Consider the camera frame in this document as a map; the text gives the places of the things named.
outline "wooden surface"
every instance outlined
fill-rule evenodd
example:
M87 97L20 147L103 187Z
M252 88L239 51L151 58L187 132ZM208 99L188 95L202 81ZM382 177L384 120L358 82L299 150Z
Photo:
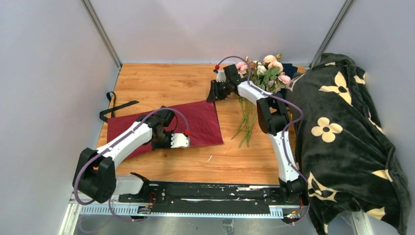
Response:
M124 64L115 88L116 105L131 100L140 103L118 110L115 115L120 117L162 105L205 100L210 81L216 78L213 69L214 65ZM123 161L117 174L136 172L150 180L165 181L278 184L278 165L268 137L254 125L250 146L244 144L238 148L243 135L239 134L233 140L231 137L242 119L239 101L225 99L216 102L216 107L223 145L156 150ZM106 142L105 123L98 146ZM290 130L290 143L294 149L293 129Z

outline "black blanket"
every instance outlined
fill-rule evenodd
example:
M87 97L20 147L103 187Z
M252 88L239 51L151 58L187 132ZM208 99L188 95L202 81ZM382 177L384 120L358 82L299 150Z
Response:
M406 234L411 207L407 179L381 129L365 71L345 55L326 53L313 69L293 79L286 98L304 112L295 125L296 157L308 179L317 233L327 234L337 214L363 210Z

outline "white wall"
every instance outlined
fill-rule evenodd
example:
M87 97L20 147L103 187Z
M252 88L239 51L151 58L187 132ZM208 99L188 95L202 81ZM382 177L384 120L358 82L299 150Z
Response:
M116 69L79 0L0 1L0 233L59 231Z
M344 0L91 0L122 62L309 64Z
M326 51L350 56L367 72L383 130L409 179L413 206L408 235L415 234L414 9L413 0L358 0ZM376 235L396 234L386 223L371 223Z

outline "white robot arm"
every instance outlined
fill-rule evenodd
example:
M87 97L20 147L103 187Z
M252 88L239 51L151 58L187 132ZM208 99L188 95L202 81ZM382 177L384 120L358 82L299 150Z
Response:
M173 133L164 128L169 126L174 113L168 108L160 110L143 120L146 115L140 116L129 129L106 145L92 150L86 148L81 152L73 187L94 201L106 202L113 195L121 194L143 194L148 192L142 190L148 184L148 180L138 174L115 175L115 169L134 150L144 144L151 143L153 150L157 148L188 148L190 139L187 134ZM84 171L82 168L87 162L96 158Z
M226 66L221 72L214 71L218 73L218 79L211 81L207 101L222 100L234 92L257 107L259 126L270 139L278 162L281 197L285 202L297 199L304 188L304 181L295 165L288 130L283 131L289 123L285 104L269 97L268 95L271 93L260 89L252 82L249 84L247 78L241 78L235 65Z

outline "red cloth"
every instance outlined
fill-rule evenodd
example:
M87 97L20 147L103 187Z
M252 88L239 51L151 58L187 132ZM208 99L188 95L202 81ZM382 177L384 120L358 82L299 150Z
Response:
M220 131L219 120L216 113L216 107L214 103L208 103L206 101L193 102L189 104L181 104L170 106L170 108L176 109L181 112L189 123L190 129L190 146L206 146L206 145L217 145L223 144L222 134ZM143 114L148 114L151 111L128 115L123 117L113 117L108 119L108 132L107 142L112 141L117 136L121 135L136 121L136 119ZM182 116L177 115L178 125L176 133L183 133L186 129L186 124ZM170 123L166 130L173 130L176 126L176 118ZM140 154L150 152L151 143L142 145L134 152L132 152L128 158L136 157Z

